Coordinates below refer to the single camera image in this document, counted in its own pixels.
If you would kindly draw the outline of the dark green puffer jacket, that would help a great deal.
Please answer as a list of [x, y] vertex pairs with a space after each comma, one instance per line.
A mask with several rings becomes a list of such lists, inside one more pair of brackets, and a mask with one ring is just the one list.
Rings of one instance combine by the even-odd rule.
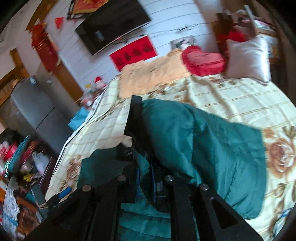
[[171, 240], [167, 175], [208, 184], [245, 221], [258, 216], [266, 186], [259, 130], [188, 104], [142, 101], [142, 143], [95, 150], [82, 161], [78, 188], [136, 175], [135, 203], [122, 203], [116, 240]]

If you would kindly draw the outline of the beige fringed pillow cover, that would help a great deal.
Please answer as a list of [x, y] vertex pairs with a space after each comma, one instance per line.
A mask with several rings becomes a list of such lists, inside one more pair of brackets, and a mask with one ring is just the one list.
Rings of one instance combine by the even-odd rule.
[[119, 96], [128, 98], [134, 94], [146, 94], [190, 75], [182, 61], [182, 51], [174, 49], [152, 62], [126, 65], [119, 75]]

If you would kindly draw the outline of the pig plush toy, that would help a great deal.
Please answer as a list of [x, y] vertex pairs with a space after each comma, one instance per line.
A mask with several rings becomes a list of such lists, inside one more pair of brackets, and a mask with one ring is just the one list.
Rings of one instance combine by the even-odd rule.
[[104, 80], [100, 76], [97, 76], [95, 78], [94, 84], [95, 84], [95, 89], [101, 92], [103, 92], [107, 87], [107, 84], [104, 82]]

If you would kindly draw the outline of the white plastic bag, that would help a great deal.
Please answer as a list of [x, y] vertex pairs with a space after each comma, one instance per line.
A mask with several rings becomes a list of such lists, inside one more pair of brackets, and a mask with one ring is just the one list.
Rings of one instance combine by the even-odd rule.
[[42, 153], [33, 152], [32, 159], [38, 170], [38, 172], [43, 175], [46, 171], [46, 168], [49, 164], [49, 158]]

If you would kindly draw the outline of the red banner with characters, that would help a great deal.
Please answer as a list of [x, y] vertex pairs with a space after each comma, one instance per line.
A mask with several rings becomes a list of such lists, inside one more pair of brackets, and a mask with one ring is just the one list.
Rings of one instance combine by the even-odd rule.
[[126, 65], [156, 57], [158, 54], [148, 36], [135, 40], [110, 54], [110, 58], [118, 71]]

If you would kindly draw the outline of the red heart cushion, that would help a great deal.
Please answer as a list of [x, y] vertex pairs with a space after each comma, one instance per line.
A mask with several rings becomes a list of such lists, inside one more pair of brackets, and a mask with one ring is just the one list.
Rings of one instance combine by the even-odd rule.
[[182, 61], [193, 75], [208, 76], [225, 71], [226, 61], [220, 53], [208, 53], [191, 45], [181, 54]]

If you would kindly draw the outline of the grey refrigerator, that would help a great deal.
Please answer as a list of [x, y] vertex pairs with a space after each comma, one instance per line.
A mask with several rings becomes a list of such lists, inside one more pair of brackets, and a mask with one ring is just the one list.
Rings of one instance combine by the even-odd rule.
[[55, 153], [60, 153], [73, 130], [68, 126], [69, 119], [36, 79], [30, 77], [18, 82], [11, 99], [33, 134], [44, 140]]

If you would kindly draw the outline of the framed photo on headboard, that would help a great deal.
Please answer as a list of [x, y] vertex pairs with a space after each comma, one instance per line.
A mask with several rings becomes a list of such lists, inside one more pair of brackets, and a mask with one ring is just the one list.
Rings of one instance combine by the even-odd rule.
[[172, 50], [175, 50], [175, 49], [184, 50], [191, 45], [195, 45], [196, 39], [194, 36], [186, 36], [186, 37], [172, 40], [170, 44], [171, 44]]

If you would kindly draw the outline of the floral cream bedspread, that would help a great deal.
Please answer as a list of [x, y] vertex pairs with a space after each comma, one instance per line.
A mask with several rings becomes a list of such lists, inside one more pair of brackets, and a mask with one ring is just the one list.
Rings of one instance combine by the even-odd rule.
[[[45, 198], [70, 186], [77, 187], [81, 162], [96, 149], [132, 144], [123, 131], [130, 99], [119, 97], [114, 78], [95, 101], [86, 121], [65, 143]], [[191, 104], [227, 121], [257, 128], [266, 148], [267, 187], [260, 214], [248, 223], [264, 240], [273, 240], [295, 205], [295, 106], [273, 83], [250, 79], [225, 80], [220, 75], [190, 76], [146, 93], [157, 98]]]

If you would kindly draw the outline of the red hanging knot decoration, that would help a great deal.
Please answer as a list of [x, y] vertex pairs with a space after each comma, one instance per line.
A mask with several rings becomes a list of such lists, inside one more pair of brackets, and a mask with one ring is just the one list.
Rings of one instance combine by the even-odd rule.
[[36, 50], [45, 69], [54, 72], [60, 64], [58, 53], [45, 31], [43, 23], [36, 24], [31, 31], [32, 48]]

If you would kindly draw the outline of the white pillow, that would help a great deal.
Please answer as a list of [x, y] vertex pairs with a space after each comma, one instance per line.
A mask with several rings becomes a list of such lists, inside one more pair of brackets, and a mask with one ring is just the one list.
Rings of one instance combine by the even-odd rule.
[[231, 39], [226, 41], [228, 47], [227, 78], [252, 78], [262, 85], [271, 81], [268, 44], [258, 35], [245, 42]]

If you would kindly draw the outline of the black wall television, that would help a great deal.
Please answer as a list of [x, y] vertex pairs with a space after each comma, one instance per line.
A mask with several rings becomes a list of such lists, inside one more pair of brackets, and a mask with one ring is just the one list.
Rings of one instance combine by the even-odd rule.
[[151, 22], [138, 1], [108, 1], [76, 29], [88, 51], [96, 55], [122, 36]]

